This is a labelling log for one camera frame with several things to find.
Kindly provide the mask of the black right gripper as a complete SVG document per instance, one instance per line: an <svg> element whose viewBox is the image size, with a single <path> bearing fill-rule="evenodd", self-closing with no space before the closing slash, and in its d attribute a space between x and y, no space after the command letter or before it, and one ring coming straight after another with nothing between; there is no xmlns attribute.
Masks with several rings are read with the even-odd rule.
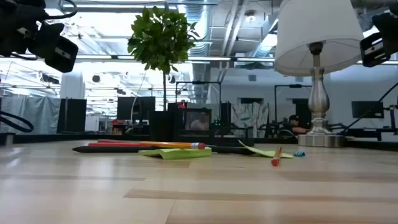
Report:
<svg viewBox="0 0 398 224"><path fill-rule="evenodd" d="M373 16L372 22L379 30L385 53L398 52L398 4L389 6L389 12Z"/></svg>

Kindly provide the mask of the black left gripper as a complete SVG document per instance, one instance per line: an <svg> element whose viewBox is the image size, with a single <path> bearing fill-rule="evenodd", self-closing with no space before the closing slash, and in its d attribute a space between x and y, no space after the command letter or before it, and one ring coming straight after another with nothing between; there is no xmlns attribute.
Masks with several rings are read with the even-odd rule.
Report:
<svg viewBox="0 0 398 224"><path fill-rule="evenodd" d="M0 0L0 55L25 54L45 7L44 0Z"/></svg>

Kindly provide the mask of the black pen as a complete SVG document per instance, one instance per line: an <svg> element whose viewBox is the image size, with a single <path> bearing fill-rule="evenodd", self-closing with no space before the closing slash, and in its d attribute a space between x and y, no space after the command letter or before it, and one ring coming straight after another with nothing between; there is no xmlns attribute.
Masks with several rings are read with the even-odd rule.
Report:
<svg viewBox="0 0 398 224"><path fill-rule="evenodd" d="M253 155L254 153L245 147L210 146L213 152L219 154ZM141 150L156 150L156 146L79 146L72 150L79 153L138 153Z"/></svg>

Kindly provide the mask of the red handled scissors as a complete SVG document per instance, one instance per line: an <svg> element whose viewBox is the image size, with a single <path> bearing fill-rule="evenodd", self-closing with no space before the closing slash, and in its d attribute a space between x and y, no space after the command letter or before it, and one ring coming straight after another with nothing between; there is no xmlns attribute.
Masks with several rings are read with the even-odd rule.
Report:
<svg viewBox="0 0 398 224"><path fill-rule="evenodd" d="M139 142L129 141L113 141L113 140L98 140L97 142L91 142L89 146L126 146L126 147L146 147L148 144L142 144Z"/></svg>

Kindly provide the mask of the thin green sticky note pad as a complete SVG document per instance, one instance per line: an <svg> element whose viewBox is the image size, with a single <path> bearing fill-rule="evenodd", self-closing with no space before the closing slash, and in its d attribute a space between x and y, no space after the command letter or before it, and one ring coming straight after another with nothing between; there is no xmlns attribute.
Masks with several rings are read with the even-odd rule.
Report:
<svg viewBox="0 0 398 224"><path fill-rule="evenodd" d="M278 148L276 151L263 151L263 150L260 150L260 149L256 149L254 147L247 146L240 140L238 142L240 143L240 145L242 145L243 147L245 147L249 151L254 152L255 154L259 154L259 155L264 156L264 157L280 157L280 158L286 158L286 159L294 158L293 155L282 152L282 148L281 147Z"/></svg>

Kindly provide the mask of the thick green sticky note pad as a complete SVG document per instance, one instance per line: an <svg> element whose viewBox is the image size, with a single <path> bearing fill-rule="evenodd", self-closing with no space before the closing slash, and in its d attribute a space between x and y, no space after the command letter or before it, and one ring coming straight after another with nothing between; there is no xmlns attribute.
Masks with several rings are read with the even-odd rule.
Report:
<svg viewBox="0 0 398 224"><path fill-rule="evenodd" d="M155 150L141 150L138 152L141 156L156 157L163 160L174 159L193 159L199 157L208 157L211 155L212 150L210 147L204 149L155 149Z"/></svg>

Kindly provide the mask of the black mesh desk organizer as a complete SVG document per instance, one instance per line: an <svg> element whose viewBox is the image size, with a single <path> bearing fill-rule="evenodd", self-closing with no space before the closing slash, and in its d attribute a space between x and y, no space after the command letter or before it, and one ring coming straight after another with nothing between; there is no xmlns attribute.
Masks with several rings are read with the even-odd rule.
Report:
<svg viewBox="0 0 398 224"><path fill-rule="evenodd" d="M191 123L198 119L201 112L209 116L209 130L192 130ZM212 110L208 108L178 109L175 117L175 140L180 142L201 142L216 146L240 146L239 140L245 145L254 145L253 127L239 128L232 124L222 125L212 117Z"/></svg>

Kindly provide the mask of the white shade silver table lamp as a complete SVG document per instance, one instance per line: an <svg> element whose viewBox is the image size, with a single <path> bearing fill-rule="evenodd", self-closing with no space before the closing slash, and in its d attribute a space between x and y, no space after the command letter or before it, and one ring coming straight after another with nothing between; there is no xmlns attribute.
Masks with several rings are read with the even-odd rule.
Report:
<svg viewBox="0 0 398 224"><path fill-rule="evenodd" d="M330 101L323 78L360 60L363 32L351 1L283 0L277 25L274 70L312 78L312 127L298 136L299 146L341 147L344 137L327 129Z"/></svg>

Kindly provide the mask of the small black monitor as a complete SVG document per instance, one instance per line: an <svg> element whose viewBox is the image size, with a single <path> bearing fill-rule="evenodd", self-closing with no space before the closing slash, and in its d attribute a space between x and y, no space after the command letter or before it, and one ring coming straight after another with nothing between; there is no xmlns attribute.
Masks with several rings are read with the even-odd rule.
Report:
<svg viewBox="0 0 398 224"><path fill-rule="evenodd" d="M384 118L384 106L380 101L352 101L353 118Z"/></svg>

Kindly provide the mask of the gray curtain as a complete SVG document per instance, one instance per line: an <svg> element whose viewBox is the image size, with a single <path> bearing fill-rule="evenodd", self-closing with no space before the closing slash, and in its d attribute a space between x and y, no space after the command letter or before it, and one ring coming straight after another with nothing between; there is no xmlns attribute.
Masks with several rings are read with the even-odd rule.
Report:
<svg viewBox="0 0 398 224"><path fill-rule="evenodd" d="M47 96L7 96L1 97L0 110L31 122L34 130L28 134L56 134L61 102Z"/></svg>

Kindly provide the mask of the black partition panel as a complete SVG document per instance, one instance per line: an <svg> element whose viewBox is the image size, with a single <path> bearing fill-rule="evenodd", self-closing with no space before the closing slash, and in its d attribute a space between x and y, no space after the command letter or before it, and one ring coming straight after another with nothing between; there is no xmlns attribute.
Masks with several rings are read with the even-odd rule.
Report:
<svg viewBox="0 0 398 224"><path fill-rule="evenodd" d="M85 131L86 100L61 99L57 133Z"/></svg>

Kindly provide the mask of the person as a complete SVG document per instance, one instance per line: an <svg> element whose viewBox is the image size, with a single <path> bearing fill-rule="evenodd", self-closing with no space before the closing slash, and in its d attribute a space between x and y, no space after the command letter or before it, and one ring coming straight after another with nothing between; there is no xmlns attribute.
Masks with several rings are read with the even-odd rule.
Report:
<svg viewBox="0 0 398 224"><path fill-rule="evenodd" d="M190 125L192 130L206 131L209 130L209 127L209 116L205 112L201 112L198 119L194 120Z"/></svg>
<svg viewBox="0 0 398 224"><path fill-rule="evenodd" d="M300 126L299 117L296 114L289 116L288 122L283 124L282 129L290 131L294 135L307 134L310 132L310 129Z"/></svg>

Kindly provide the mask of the large black monitor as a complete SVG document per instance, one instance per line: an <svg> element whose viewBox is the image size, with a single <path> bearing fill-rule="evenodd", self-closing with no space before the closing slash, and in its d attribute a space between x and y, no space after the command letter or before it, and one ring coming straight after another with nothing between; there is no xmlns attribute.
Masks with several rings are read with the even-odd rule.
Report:
<svg viewBox="0 0 398 224"><path fill-rule="evenodd" d="M145 120L150 111L155 110L155 97L119 97L117 105L117 119Z"/></svg>

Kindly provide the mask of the green potted tree black pot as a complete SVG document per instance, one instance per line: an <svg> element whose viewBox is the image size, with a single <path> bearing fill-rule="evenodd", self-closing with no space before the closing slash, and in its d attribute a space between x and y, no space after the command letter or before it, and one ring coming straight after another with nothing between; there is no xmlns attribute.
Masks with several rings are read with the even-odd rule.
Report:
<svg viewBox="0 0 398 224"><path fill-rule="evenodd" d="M163 111L150 112L153 128L171 127L173 116L167 112L166 76L178 72L175 64L188 60L188 51L195 46L200 35L196 22L189 23L184 13L156 6L144 8L131 24L132 35L127 42L127 52L144 65L162 75Z"/></svg>

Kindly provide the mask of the leaf print cloth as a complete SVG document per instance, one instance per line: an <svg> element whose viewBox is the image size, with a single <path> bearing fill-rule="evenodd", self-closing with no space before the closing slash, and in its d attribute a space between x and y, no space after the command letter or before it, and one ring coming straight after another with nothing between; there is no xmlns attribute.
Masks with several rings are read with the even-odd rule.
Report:
<svg viewBox="0 0 398 224"><path fill-rule="evenodd" d="M231 122L239 128L253 127L254 138L263 138L265 130L260 130L267 124L269 108L265 104L232 104Z"/></svg>

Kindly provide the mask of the black aluminium table frame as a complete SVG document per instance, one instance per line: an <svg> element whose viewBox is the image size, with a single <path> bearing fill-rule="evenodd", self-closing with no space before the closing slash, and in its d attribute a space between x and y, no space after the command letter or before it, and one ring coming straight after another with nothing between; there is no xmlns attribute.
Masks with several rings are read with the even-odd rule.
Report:
<svg viewBox="0 0 398 224"><path fill-rule="evenodd" d="M118 141L150 141L148 135L112 135L112 134L10 134L14 144L25 144L34 142L55 142L55 141L79 141L79 140L118 140ZM242 141L248 146L257 146L259 144L297 144L293 139L260 139L260 138L216 138L216 137L185 137L180 142L203 142L216 146L238 146L238 141ZM398 152L398 142L383 141L355 141L347 140L344 147L373 149L380 151Z"/></svg>

